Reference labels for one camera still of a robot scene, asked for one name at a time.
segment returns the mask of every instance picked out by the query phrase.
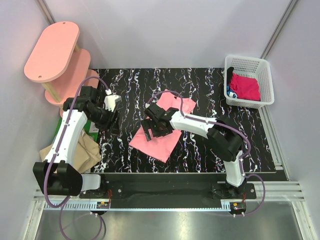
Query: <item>laundry basket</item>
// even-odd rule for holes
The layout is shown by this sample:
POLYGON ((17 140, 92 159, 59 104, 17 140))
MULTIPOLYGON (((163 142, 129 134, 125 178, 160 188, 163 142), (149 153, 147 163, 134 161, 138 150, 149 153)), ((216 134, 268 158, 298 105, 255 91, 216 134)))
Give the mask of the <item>laundry basket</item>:
POLYGON ((224 96, 228 105, 258 109, 275 101, 269 62, 255 57, 228 55, 224 62, 224 96), (255 78, 259 85, 260 101, 232 98, 227 95, 227 69, 234 67, 237 75, 255 78))

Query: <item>black marble table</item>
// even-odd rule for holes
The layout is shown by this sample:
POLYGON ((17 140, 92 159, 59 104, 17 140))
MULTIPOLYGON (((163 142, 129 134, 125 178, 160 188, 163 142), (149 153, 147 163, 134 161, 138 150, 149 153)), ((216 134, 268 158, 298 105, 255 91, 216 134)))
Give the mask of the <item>black marble table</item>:
POLYGON ((177 91, 196 102, 193 114, 203 117, 228 115, 251 142, 243 162, 246 172, 275 172, 259 111, 229 106, 223 94, 222 68, 98 69, 110 89, 121 96, 120 135, 99 133, 102 161, 95 173, 221 173, 224 165, 207 139, 182 132, 166 163, 129 146, 144 119, 144 105, 165 89, 177 91))

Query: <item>shiny floor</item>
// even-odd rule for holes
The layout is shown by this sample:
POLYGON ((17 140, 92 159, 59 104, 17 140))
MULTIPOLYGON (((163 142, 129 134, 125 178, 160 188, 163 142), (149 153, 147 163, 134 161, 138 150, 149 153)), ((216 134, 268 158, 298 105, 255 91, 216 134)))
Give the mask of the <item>shiny floor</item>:
MULTIPOLYGON (((249 210, 257 203, 248 203, 249 210)), ((66 226, 83 211, 65 211, 66 226)), ((37 240, 64 240, 59 231, 59 211, 44 211, 37 240)), ((293 207, 289 202, 266 202, 259 212, 244 218, 212 212, 114 212, 103 215, 103 240, 302 240, 293 207)), ((86 216, 65 229, 72 240, 92 239, 99 220, 86 216)))

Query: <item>white wall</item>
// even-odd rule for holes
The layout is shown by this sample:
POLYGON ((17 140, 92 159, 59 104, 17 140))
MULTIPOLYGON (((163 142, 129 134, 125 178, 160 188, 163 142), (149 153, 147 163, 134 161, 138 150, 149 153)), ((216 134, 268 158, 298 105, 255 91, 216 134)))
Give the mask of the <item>white wall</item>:
POLYGON ((292 180, 299 181, 320 237, 320 1, 297 5, 268 61, 269 107, 292 180))
POLYGON ((260 57, 289 0, 46 0, 80 27, 92 68, 222 67, 260 57))
POLYGON ((52 141, 58 109, 24 65, 47 26, 34 0, 2 1, 0 8, 0 232, 17 240, 37 182, 32 172, 39 150, 52 141))

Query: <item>pink cloth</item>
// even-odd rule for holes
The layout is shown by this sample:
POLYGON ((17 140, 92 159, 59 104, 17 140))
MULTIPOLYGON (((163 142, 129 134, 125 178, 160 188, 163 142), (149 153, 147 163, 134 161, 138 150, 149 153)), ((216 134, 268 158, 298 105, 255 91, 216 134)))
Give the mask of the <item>pink cloth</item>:
MULTIPOLYGON (((180 109, 181 99, 179 97, 175 98, 175 96, 170 92, 165 92, 162 93, 156 104, 164 110, 168 110, 171 107, 180 109)), ((183 99, 182 110, 184 113, 191 113, 195 106, 196 103, 192 99, 183 99)), ((151 140, 147 141, 144 130, 141 126, 129 143, 129 146, 138 149, 150 157, 160 160, 161 162, 167 162, 170 154, 177 145, 181 131, 173 130, 171 134, 160 137, 152 137, 151 130, 149 130, 149 132, 151 140)))
POLYGON ((229 86, 238 99, 260 101, 259 85, 255 78, 233 73, 229 86))

